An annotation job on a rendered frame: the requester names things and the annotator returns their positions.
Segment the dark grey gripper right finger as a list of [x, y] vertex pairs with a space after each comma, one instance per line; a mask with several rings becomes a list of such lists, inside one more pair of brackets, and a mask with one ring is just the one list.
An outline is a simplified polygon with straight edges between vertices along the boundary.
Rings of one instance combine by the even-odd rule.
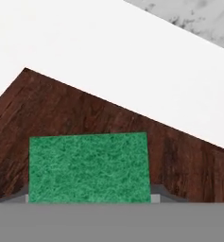
[[171, 194], [162, 184], [152, 184], [150, 191], [152, 203], [187, 202], [187, 199]]

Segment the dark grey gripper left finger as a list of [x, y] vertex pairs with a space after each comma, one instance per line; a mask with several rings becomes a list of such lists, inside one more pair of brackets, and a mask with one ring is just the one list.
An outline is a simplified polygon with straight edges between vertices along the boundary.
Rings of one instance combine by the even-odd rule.
[[27, 203], [28, 201], [28, 186], [24, 186], [19, 192], [0, 198], [0, 202], [5, 203]]

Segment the green sponge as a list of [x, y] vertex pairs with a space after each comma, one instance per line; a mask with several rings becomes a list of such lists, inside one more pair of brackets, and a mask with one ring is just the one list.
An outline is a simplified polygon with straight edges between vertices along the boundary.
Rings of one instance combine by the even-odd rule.
[[31, 203], [150, 203], [144, 132], [29, 139]]

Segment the dark brown wooden cutting board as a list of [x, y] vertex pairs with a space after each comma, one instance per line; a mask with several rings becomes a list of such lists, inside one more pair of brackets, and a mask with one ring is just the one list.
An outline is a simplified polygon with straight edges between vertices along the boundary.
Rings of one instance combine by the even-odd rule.
[[224, 148], [24, 69], [0, 96], [0, 198], [28, 182], [32, 136], [144, 131], [150, 180], [191, 202], [224, 202]]

